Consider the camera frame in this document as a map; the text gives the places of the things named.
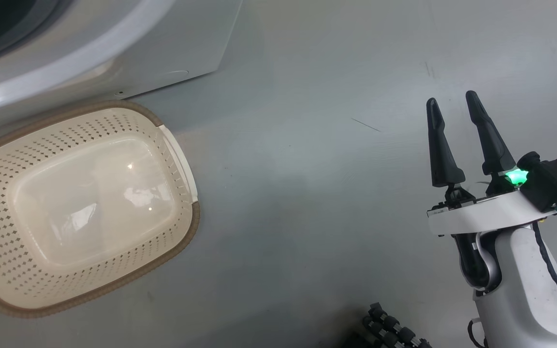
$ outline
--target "cable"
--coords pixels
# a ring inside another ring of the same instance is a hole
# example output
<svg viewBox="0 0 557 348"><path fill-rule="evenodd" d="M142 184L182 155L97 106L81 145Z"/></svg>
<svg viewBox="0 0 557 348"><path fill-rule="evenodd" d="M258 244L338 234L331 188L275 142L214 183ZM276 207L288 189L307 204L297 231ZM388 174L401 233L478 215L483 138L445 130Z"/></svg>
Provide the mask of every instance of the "cable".
<svg viewBox="0 0 557 348"><path fill-rule="evenodd" d="M468 336L470 336L470 341L472 341L472 343L474 344L474 346L476 346L477 348L489 348L489 345L487 344L487 339L484 339L483 343L484 346L482 346L480 343L478 343L478 341L474 338L474 333L472 332L471 327L474 325L474 322L470 320L470 322L468 323Z"/></svg>
<svg viewBox="0 0 557 348"><path fill-rule="evenodd" d="M557 274L555 269L553 268L553 264L551 264L549 254L547 253L547 248L545 247L543 238L541 237L541 231L539 230L539 223L538 222L532 223L532 229L534 230L534 236L537 239L537 244L539 245L539 251L541 252L543 261L545 261L545 264L547 266L547 271L549 272L551 279L556 283L557 286Z"/></svg>

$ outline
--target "floor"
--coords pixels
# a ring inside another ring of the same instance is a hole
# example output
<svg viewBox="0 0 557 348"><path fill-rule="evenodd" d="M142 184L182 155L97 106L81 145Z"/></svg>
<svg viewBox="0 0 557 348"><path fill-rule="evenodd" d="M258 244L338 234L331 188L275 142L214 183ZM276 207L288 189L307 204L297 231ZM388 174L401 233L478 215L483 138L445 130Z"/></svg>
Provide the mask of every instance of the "floor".
<svg viewBox="0 0 557 348"><path fill-rule="evenodd" d="M557 1L245 0L219 70L134 99L179 140L201 226L181 255L0 347L334 348L372 302L434 347L477 317L427 229L425 101L484 192L464 93L515 160L557 158ZM557 258L557 220L543 234Z"/></svg>

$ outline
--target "laundry basket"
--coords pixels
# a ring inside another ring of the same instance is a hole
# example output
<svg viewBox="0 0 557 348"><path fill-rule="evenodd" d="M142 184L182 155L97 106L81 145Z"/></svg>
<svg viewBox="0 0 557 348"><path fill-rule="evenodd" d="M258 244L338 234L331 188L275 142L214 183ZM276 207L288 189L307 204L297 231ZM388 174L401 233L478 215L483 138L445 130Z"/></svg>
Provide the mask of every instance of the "laundry basket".
<svg viewBox="0 0 557 348"><path fill-rule="evenodd" d="M108 101L0 139L0 311L42 317L163 264L199 224L192 172L146 108Z"/></svg>

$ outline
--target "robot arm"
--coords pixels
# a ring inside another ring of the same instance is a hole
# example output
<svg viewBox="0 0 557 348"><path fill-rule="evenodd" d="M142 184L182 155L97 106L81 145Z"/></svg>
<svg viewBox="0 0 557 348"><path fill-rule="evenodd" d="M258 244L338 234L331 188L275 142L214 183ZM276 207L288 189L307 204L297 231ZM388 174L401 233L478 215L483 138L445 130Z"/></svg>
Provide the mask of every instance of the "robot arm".
<svg viewBox="0 0 557 348"><path fill-rule="evenodd" d="M484 346L557 348L557 264L537 225L557 213L557 160L541 162L531 152L519 161L528 180L513 182L506 172L515 161L497 128L475 92L466 99L491 183L479 199L460 186L466 177L444 136L440 108L430 99L431 178L447 191L445 201L427 212L429 227L455 239L462 274L474 289Z"/></svg>

